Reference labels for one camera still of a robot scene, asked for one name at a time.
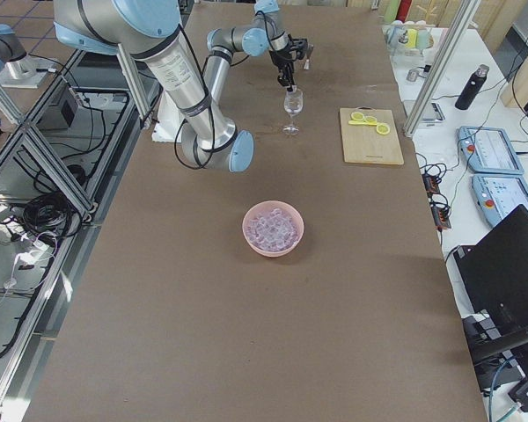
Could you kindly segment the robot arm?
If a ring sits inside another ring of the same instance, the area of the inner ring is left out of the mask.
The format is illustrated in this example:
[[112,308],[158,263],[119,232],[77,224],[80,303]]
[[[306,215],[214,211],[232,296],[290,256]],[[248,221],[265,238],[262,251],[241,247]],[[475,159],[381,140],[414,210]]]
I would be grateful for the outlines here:
[[294,63],[308,49],[307,40],[287,32],[275,1],[256,2],[248,25],[210,32],[205,66],[195,57],[175,1],[56,1],[54,16],[61,43],[99,55],[125,49],[147,65],[181,119],[171,132],[174,151],[192,170],[241,172],[252,162],[252,134],[219,108],[233,56],[269,53],[279,84],[294,91]]

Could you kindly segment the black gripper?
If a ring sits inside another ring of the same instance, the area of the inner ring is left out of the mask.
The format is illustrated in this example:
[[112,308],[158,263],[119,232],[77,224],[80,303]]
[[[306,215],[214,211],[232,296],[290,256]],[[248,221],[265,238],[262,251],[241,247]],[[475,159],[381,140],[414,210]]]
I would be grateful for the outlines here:
[[294,57],[291,53],[290,47],[284,47],[280,50],[269,52],[272,63],[278,69],[278,83],[286,90],[286,92],[293,92],[297,89],[297,84],[294,80]]

